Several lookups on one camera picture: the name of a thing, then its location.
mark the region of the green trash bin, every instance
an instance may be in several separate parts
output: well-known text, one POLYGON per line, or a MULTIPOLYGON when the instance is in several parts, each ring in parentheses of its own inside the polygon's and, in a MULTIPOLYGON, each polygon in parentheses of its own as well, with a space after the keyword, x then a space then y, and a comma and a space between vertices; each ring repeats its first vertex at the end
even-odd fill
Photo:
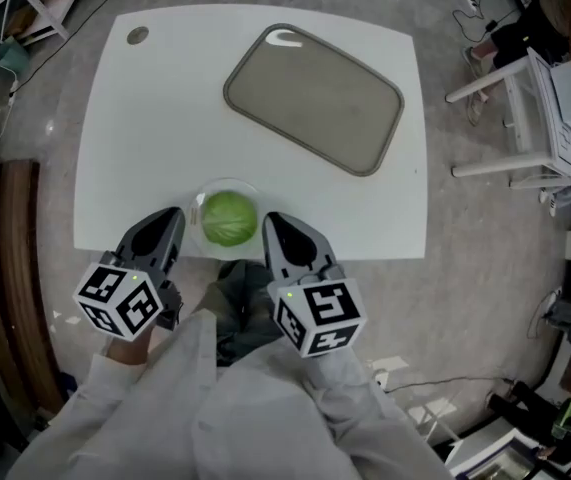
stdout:
POLYGON ((5 39, 0 45, 0 66, 11 69, 20 75, 29 64, 29 55, 13 37, 5 39))

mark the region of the gray tray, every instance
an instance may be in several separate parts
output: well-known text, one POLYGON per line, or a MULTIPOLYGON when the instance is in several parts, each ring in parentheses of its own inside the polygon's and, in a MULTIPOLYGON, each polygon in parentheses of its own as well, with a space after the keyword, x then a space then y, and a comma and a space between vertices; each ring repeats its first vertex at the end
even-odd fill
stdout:
POLYGON ((223 96, 235 111, 355 176, 380 167, 404 107, 392 82, 287 24, 261 34, 223 96))

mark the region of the wall outlet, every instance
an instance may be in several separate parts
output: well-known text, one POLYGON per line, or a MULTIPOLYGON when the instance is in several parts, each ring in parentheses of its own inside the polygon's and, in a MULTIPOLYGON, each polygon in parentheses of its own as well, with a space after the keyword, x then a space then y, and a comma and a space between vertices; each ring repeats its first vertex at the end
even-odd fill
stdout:
POLYGON ((467 2, 467 6, 472 13, 476 14, 478 12, 478 2, 476 0, 465 0, 465 2, 467 2))

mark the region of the green cabbage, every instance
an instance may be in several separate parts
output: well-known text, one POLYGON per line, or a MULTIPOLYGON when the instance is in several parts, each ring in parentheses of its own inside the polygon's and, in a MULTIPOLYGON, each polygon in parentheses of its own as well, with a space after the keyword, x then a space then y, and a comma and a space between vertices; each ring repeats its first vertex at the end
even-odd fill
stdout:
POLYGON ((210 242, 233 247, 247 242, 258 227, 254 203, 237 192, 218 192, 201 209, 203 232, 210 242))

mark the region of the tabletop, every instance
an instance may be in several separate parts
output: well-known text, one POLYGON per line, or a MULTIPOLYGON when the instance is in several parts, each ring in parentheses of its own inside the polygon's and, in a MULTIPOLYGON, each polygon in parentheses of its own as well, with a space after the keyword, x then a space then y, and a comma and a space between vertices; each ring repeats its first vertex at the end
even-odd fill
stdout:
MULTIPOLYGON (((338 259, 421 258, 427 227, 425 122, 412 38, 312 11, 197 5, 117 17, 83 124, 74 245, 114 249, 163 207, 185 211, 197 190, 237 178, 325 234, 338 259), (234 112, 223 85, 270 25, 288 23, 345 51, 396 84, 405 109, 381 167, 353 176, 234 112), (148 36, 129 44, 128 34, 148 36)), ((186 232, 181 255, 202 256, 186 232)))

